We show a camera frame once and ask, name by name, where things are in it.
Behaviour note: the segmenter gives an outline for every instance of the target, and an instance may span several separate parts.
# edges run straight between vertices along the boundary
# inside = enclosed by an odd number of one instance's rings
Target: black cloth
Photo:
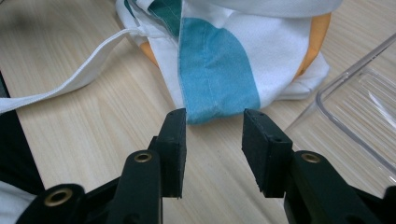
[[[1,73],[0,79],[9,97]],[[15,111],[0,115],[0,180],[35,195],[44,190]]]

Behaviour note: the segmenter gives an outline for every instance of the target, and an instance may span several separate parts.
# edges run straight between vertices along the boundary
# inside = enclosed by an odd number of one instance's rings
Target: white fabric
[[[226,36],[229,40],[233,40],[233,38],[237,39],[238,44],[240,44],[244,50],[243,54],[246,54],[248,58],[248,65],[244,62],[245,64],[241,64],[241,66],[249,66],[252,73],[249,76],[253,76],[254,78],[253,85],[251,86],[248,84],[251,88],[248,87],[246,90],[249,91],[250,95],[254,93],[252,89],[257,90],[260,98],[258,103],[255,103],[256,100],[254,100],[255,102],[250,105],[247,104],[247,107],[265,107],[276,99],[304,99],[321,83],[323,78],[327,76],[329,66],[326,64],[323,56],[319,54],[305,73],[293,81],[295,72],[302,62],[308,48],[310,18],[335,10],[341,3],[341,0],[320,1],[320,3],[315,0],[249,0],[247,2],[236,0],[183,0],[180,32],[184,32],[185,34],[179,38],[172,36],[166,27],[164,27],[161,20],[149,14],[148,8],[153,1],[154,0],[140,0],[137,1],[137,5],[130,1],[130,9],[134,14],[132,16],[125,6],[124,0],[117,0],[117,12],[127,29],[105,40],[76,73],[58,88],[42,94],[21,98],[0,98],[0,114],[76,90],[89,84],[99,75],[100,67],[110,51],[113,50],[126,35],[130,35],[138,45],[149,41],[176,108],[189,107],[189,105],[195,102],[198,104],[195,110],[197,110],[197,108],[199,110],[200,106],[207,106],[207,108],[203,109],[205,113],[207,112],[203,115],[204,118],[198,119],[197,122],[205,122],[216,117],[230,116],[242,112],[239,111],[240,108],[226,102],[227,99],[233,99],[233,97],[227,95],[228,93],[224,87],[218,88],[221,85],[221,81],[215,80],[210,83],[211,80],[208,80],[209,89],[217,88],[217,91],[214,92],[224,94],[224,96],[220,96],[219,100],[213,102],[214,107],[218,108],[214,108],[212,112],[210,112],[210,110],[212,110],[212,102],[208,102],[207,99],[210,97],[206,97],[206,94],[209,92],[194,92],[193,85],[193,89],[186,89],[186,87],[191,88],[191,85],[186,85],[186,81],[194,81],[196,77],[189,80],[190,70],[186,70],[186,67],[189,68],[188,60],[179,58],[179,53],[182,50],[184,50],[184,52],[185,50],[189,50],[190,43],[188,34],[190,29],[194,29],[194,27],[186,28],[183,23],[184,19],[198,19],[203,21],[200,25],[205,27],[213,26],[214,28],[209,27],[211,29],[209,32],[212,32],[212,34],[210,34],[212,35],[210,36],[212,39],[208,39],[207,41],[217,40],[216,29],[219,30],[221,35],[231,34],[229,35],[230,37]],[[191,31],[192,34],[202,35],[203,38],[206,38],[205,34],[196,33],[193,30]],[[220,52],[220,49],[211,49],[210,57],[216,57],[214,53],[216,53],[217,50]],[[180,67],[184,69],[183,74],[180,74]],[[189,92],[190,95],[195,95],[188,98],[186,92]],[[199,105],[200,95],[207,99],[204,99]],[[195,113],[188,108],[187,112],[188,117],[190,113]]]
[[[0,223],[15,223],[35,195],[0,181]]]
[[[144,36],[145,32],[142,31],[140,27],[136,27],[135,29],[122,30],[111,36],[109,39],[105,40],[101,45],[99,45],[99,47],[73,76],[71,76],[61,86],[55,88],[52,91],[19,98],[0,98],[0,114],[17,109],[21,106],[33,104],[38,101],[62,95],[88,85],[99,76],[100,68],[111,50],[113,50],[117,44],[119,44],[120,41],[129,34],[140,34]],[[163,34],[151,33],[151,36],[152,38],[156,38],[162,37]]]

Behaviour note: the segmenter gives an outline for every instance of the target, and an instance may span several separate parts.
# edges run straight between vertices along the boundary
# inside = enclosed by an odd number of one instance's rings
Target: clear plastic container
[[[396,34],[318,91],[285,133],[346,182],[382,197],[396,185]]]

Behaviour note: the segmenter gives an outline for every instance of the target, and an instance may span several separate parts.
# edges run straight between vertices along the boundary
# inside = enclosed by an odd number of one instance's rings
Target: orange fabric
[[[155,64],[158,66],[157,59],[155,59],[154,53],[152,52],[151,46],[149,45],[149,42],[145,42],[140,45],[139,47],[146,56]]]
[[[302,75],[306,68],[314,61],[318,56],[320,48],[323,44],[324,37],[329,28],[331,13],[316,16],[311,21],[311,32],[309,34],[309,46],[299,69],[297,70],[296,76]]]

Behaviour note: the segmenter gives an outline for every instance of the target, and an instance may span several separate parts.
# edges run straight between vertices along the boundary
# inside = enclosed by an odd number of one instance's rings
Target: cloth
[[[111,36],[59,88],[0,99],[0,113],[81,88],[130,35],[156,63],[176,108],[199,124],[304,99],[327,76],[319,52],[341,0],[117,0],[125,30]]]
[[[35,195],[0,181],[0,223],[16,223]]]
[[[0,86],[4,88],[5,97],[8,97],[1,73]],[[15,111],[0,115],[0,181],[32,194],[44,191],[43,183]]]

